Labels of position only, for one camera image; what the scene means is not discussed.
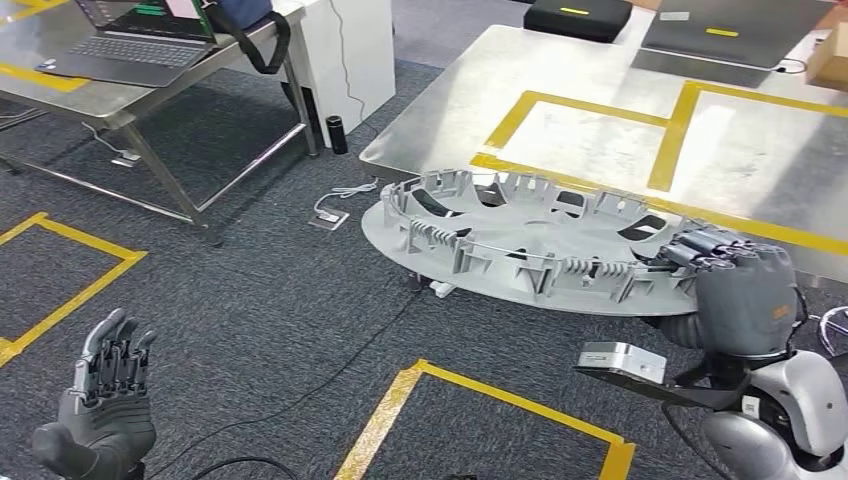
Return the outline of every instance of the laptop keyboard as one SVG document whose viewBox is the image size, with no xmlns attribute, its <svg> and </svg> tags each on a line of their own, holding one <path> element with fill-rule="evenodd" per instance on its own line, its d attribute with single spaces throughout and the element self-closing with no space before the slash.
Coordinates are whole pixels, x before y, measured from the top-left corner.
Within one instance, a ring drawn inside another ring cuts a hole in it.
<svg viewBox="0 0 848 480">
<path fill-rule="evenodd" d="M 99 58 L 126 60 L 184 67 L 197 56 L 198 49 L 152 42 L 136 42 L 116 38 L 91 37 L 68 53 Z"/>
</svg>

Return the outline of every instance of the yellow tape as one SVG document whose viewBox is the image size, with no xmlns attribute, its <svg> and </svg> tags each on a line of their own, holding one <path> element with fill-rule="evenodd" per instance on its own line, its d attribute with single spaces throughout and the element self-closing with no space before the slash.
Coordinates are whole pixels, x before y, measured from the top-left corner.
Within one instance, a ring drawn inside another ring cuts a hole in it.
<svg viewBox="0 0 848 480">
<path fill-rule="evenodd" d="M 600 113 L 602 115 L 623 118 L 625 120 L 632 120 L 634 122 L 647 123 L 648 125 L 654 125 L 656 127 L 665 127 L 668 124 L 667 118 L 657 117 L 656 115 L 648 115 L 647 113 L 634 112 L 633 110 L 625 110 L 623 108 L 611 107 L 609 105 L 600 105 L 592 102 L 584 102 L 583 100 L 560 97 L 557 95 L 550 95 L 541 92 L 527 91 L 524 93 L 525 95 L 527 95 L 529 100 L 533 101 L 533 103 L 553 103 L 555 105 L 577 108 L 580 110 L 585 110 L 587 112 Z"/>
<path fill-rule="evenodd" d="M 96 282 L 86 287 L 82 292 L 78 293 L 74 298 L 66 302 L 61 307 L 54 310 L 44 320 L 38 322 L 37 325 L 30 328 L 29 331 L 18 337 L 15 341 L 9 341 L 0 338 L 0 367 L 5 365 L 9 360 L 19 355 L 32 342 L 38 340 L 47 330 L 50 330 L 54 325 L 62 321 L 71 312 L 76 310 L 80 305 L 88 301 L 112 283 L 116 278 L 121 276 L 130 267 L 135 265 L 139 260 L 147 255 L 147 252 L 134 252 L 118 245 L 114 245 L 105 240 L 89 235 L 75 228 L 56 223 L 47 219 L 47 213 L 39 212 L 30 218 L 24 220 L 20 224 L 12 227 L 9 231 L 0 235 L 0 245 L 20 235 L 26 229 L 33 226 L 41 226 L 47 230 L 57 233 L 63 237 L 69 238 L 76 242 L 82 243 L 91 248 L 95 248 L 102 252 L 114 255 L 121 258 L 123 261 L 109 270 L 105 275 L 97 279 Z"/>
<path fill-rule="evenodd" d="M 24 18 L 31 17 L 67 1 L 68 0 L 14 0 L 14 3 L 24 5 L 27 8 L 11 15 L 0 17 L 0 26 L 23 20 Z"/>
<path fill-rule="evenodd" d="M 690 85 L 691 87 L 697 88 L 702 92 L 718 93 L 730 97 L 745 98 L 748 100 L 771 103 L 773 105 L 780 105 L 783 107 L 798 108 L 801 110 L 808 110 L 810 112 L 823 113 L 826 115 L 835 115 L 837 117 L 848 117 L 848 108 L 846 107 L 837 107 L 834 105 L 805 102 L 803 100 L 778 97 L 776 95 L 768 95 L 766 93 L 754 92 L 751 90 L 742 90 L 740 88 L 725 87 L 722 85 L 696 82 L 692 80 L 687 80 L 686 84 Z"/>
<path fill-rule="evenodd" d="M 495 128 L 489 138 L 486 140 L 486 146 L 494 148 L 504 148 L 509 140 L 518 131 L 518 127 L 536 106 L 536 103 L 552 103 L 563 107 L 576 108 L 587 112 L 600 113 L 611 117 L 623 118 L 634 122 L 646 123 L 657 127 L 665 127 L 668 124 L 668 119 L 649 115 L 647 113 L 634 112 L 618 107 L 610 107 L 608 105 L 600 105 L 592 102 L 584 102 L 573 98 L 560 97 L 547 93 L 534 92 L 527 90 L 521 94 L 515 105 L 507 112 L 501 123 Z"/>
<path fill-rule="evenodd" d="M 39 9 L 38 11 L 47 10 L 48 8 L 53 7 L 33 7 Z M 3 25 L 4 21 L 0 18 L 0 25 Z M 71 92 L 76 90 L 77 88 L 88 83 L 88 80 L 84 78 L 69 78 L 69 77 L 60 77 L 57 75 L 48 75 L 46 73 L 36 72 L 35 70 L 31 70 L 29 68 L 21 68 L 15 65 L 9 65 L 7 63 L 0 63 L 0 74 L 9 75 L 11 77 L 15 77 L 20 80 L 25 80 L 27 82 L 32 82 L 42 87 L 52 88 L 54 90 L 59 90 L 60 92 Z"/>
<path fill-rule="evenodd" d="M 598 480 L 625 480 L 630 473 L 634 453 L 634 443 L 611 443 Z"/>
<path fill-rule="evenodd" d="M 347 454 L 344 463 L 334 477 L 335 480 L 359 480 L 368 470 L 368 465 L 380 449 L 383 440 L 394 425 L 401 408 L 421 378 L 421 369 L 412 368 L 401 370 L 397 374 L 383 399 L 377 405 L 365 429 L 359 435 L 353 448 Z"/>
<path fill-rule="evenodd" d="M 589 15 L 589 12 L 587 12 L 586 10 L 577 10 L 575 8 L 563 7 L 560 8 L 560 10 L 566 13 L 576 13 L 577 15 Z"/>
<path fill-rule="evenodd" d="M 576 188 L 582 191 L 596 190 L 598 188 L 606 190 L 617 190 L 615 188 L 611 188 L 589 180 L 584 180 L 579 177 L 574 177 L 571 175 L 553 172 L 550 170 L 544 170 L 528 165 L 521 165 L 518 163 L 500 160 L 492 155 L 477 154 L 471 160 L 471 165 L 488 168 L 491 170 L 519 173 L 534 173 L 538 175 L 544 175 L 548 178 L 556 180 L 562 185 Z M 838 238 L 828 237 L 826 235 L 818 235 L 815 233 L 807 232 L 805 230 L 784 227 L 782 225 L 761 222 L 759 220 L 738 217 L 727 213 L 716 212 L 714 210 L 707 210 L 705 208 L 693 207 L 691 205 L 672 202 L 663 198 L 639 196 L 635 194 L 633 195 L 638 196 L 639 198 L 641 198 L 642 201 L 648 204 L 648 206 L 658 210 L 663 210 L 669 213 L 674 213 L 676 215 L 682 215 L 690 218 L 700 218 L 710 223 L 723 225 L 734 230 L 739 230 L 740 232 L 750 233 L 751 235 L 757 235 L 764 238 L 770 238 L 772 240 L 791 243 L 793 245 L 798 245 L 801 247 L 812 248 L 815 250 L 820 250 L 822 252 L 835 253 L 837 255 L 848 255 L 848 242 L 840 240 Z"/>
<path fill-rule="evenodd" d="M 591 435 L 597 439 L 603 440 L 608 443 L 624 443 L 624 439 L 621 438 L 620 435 L 616 435 L 612 432 L 608 432 L 602 428 L 598 428 L 591 423 L 584 422 L 583 420 L 579 420 L 572 416 L 566 415 L 562 412 L 558 412 L 552 408 L 548 408 L 544 405 L 540 405 L 535 402 L 531 402 L 526 398 L 519 397 L 513 393 L 509 393 L 505 390 L 501 390 L 499 388 L 490 387 L 485 383 L 478 382 L 476 380 L 472 380 L 467 377 L 463 377 L 462 375 L 449 372 L 447 370 L 442 370 L 441 368 L 431 365 L 427 363 L 426 360 L 419 360 L 416 364 L 417 368 L 420 368 L 425 373 L 429 373 L 434 377 L 441 378 L 442 380 L 446 380 L 451 383 L 455 383 L 457 385 L 461 385 L 465 388 L 474 390 L 475 392 L 482 393 L 484 395 L 488 395 L 493 398 L 497 398 L 502 402 L 506 402 L 510 405 L 514 405 L 519 408 L 523 408 L 529 412 L 533 412 L 536 415 L 541 415 L 545 418 L 553 420 L 557 423 L 561 423 L 567 427 L 573 428 L 575 430 L 579 430 L 585 434 Z"/>
<path fill-rule="evenodd" d="M 677 161 L 680 151 L 683 149 L 683 141 L 686 139 L 686 131 L 695 113 L 695 105 L 698 103 L 700 89 L 693 82 L 684 82 L 677 104 L 671 113 L 671 118 L 666 128 L 666 133 L 660 143 L 657 158 L 651 168 L 648 177 L 648 187 L 654 190 L 667 192 L 671 189 L 674 181 L 674 171 L 677 169 Z"/>
<path fill-rule="evenodd" d="M 599 480 L 626 480 L 630 470 L 630 462 L 636 445 L 625 443 L 619 435 L 607 432 L 590 423 L 578 420 L 564 413 L 552 410 L 544 405 L 531 402 L 512 393 L 490 387 L 462 375 L 443 370 L 430 364 L 427 360 L 419 359 L 412 367 L 401 370 L 392 385 L 386 391 L 383 399 L 377 405 L 368 424 L 339 468 L 334 480 L 360 480 L 374 459 L 380 445 L 394 425 L 403 405 L 409 399 L 410 393 L 420 380 L 421 374 L 427 373 L 436 378 L 488 395 L 510 405 L 523 408 L 537 415 L 574 428 L 610 444 Z"/>
<path fill-rule="evenodd" d="M 106 240 L 101 240 L 93 235 L 89 235 L 85 232 L 82 232 L 75 228 L 71 228 L 67 225 L 62 225 L 61 223 L 56 223 L 52 220 L 42 219 L 40 222 L 38 222 L 38 225 L 46 228 L 47 230 L 50 230 L 51 232 L 58 233 L 63 237 L 70 238 L 71 240 L 79 242 L 88 247 L 95 248 L 97 250 L 100 250 L 101 252 L 114 255 L 118 258 L 123 258 L 126 260 L 136 258 L 139 254 L 142 254 L 142 256 L 144 256 L 144 252 L 134 252 L 124 247 L 119 247 L 114 243 L 107 242 Z"/>
<path fill-rule="evenodd" d="M 533 105 L 536 104 L 533 92 L 524 92 L 519 97 L 515 105 L 509 110 L 501 123 L 495 128 L 489 138 L 486 140 L 486 145 L 489 147 L 503 148 L 506 146 L 509 139 L 521 126 L 521 122 L 527 118 Z"/>
<path fill-rule="evenodd" d="M 37 225 L 38 222 L 40 222 L 41 220 L 43 220 L 45 218 L 47 218 L 47 212 L 38 212 L 35 215 L 24 220 L 23 222 L 15 225 L 9 231 L 5 232 L 3 235 L 0 235 L 0 245 L 3 245 L 4 243 L 8 242 L 9 240 L 17 237 L 18 235 L 23 233 L 24 230 L 28 229 L 29 227 L 31 227 L 33 225 Z"/>
<path fill-rule="evenodd" d="M 712 35 L 721 35 L 722 37 L 738 37 L 739 32 L 734 32 L 732 30 L 722 30 L 720 28 L 708 28 L 706 30 L 707 33 Z"/>
<path fill-rule="evenodd" d="M 107 285 L 112 283 L 116 278 L 121 276 L 122 273 L 126 272 L 143 257 L 144 254 L 140 253 L 136 258 L 127 259 L 119 263 L 117 266 L 112 268 L 112 270 L 109 270 L 106 275 L 100 277 L 96 282 L 77 294 L 70 301 L 54 310 L 53 313 L 47 316 L 47 318 L 38 322 L 36 326 L 29 329 L 29 331 L 4 348 L 2 352 L 0 352 L 0 367 L 5 365 L 12 358 L 18 356 L 26 347 L 32 344 L 32 342 L 38 340 L 40 336 L 44 335 L 47 330 L 50 330 L 50 328 L 70 315 L 71 312 L 76 310 L 80 305 L 88 301 L 88 299 L 96 295 L 99 291 L 106 288 Z"/>
</svg>

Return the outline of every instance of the black case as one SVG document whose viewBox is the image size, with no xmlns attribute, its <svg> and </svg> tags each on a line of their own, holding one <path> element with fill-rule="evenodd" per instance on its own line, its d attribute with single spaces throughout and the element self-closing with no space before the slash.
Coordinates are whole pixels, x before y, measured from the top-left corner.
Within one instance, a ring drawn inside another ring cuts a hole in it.
<svg viewBox="0 0 848 480">
<path fill-rule="evenodd" d="M 632 10 L 624 0 L 537 0 L 524 15 L 524 28 L 611 43 Z"/>
</svg>

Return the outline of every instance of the cardboard box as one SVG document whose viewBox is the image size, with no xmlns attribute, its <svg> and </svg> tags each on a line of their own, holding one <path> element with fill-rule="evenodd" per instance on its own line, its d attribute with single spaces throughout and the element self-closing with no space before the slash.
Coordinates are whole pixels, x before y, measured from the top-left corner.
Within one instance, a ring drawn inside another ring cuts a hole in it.
<svg viewBox="0 0 848 480">
<path fill-rule="evenodd" d="M 848 22 L 837 25 L 807 60 L 807 83 L 848 92 Z"/>
<path fill-rule="evenodd" d="M 848 22 L 848 6 L 833 7 L 833 10 L 816 25 L 816 30 L 834 28 L 839 22 Z"/>
</svg>

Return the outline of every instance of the black cylinder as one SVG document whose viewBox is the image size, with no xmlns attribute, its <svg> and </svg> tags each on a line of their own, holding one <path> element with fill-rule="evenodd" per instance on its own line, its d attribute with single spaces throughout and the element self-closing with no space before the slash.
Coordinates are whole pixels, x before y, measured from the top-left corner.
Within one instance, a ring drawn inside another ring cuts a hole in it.
<svg viewBox="0 0 848 480">
<path fill-rule="evenodd" d="M 330 143 L 333 146 L 333 153 L 347 153 L 347 138 L 344 136 L 344 125 L 342 117 L 338 115 L 330 115 L 327 117 L 327 130 L 330 132 Z"/>
</svg>

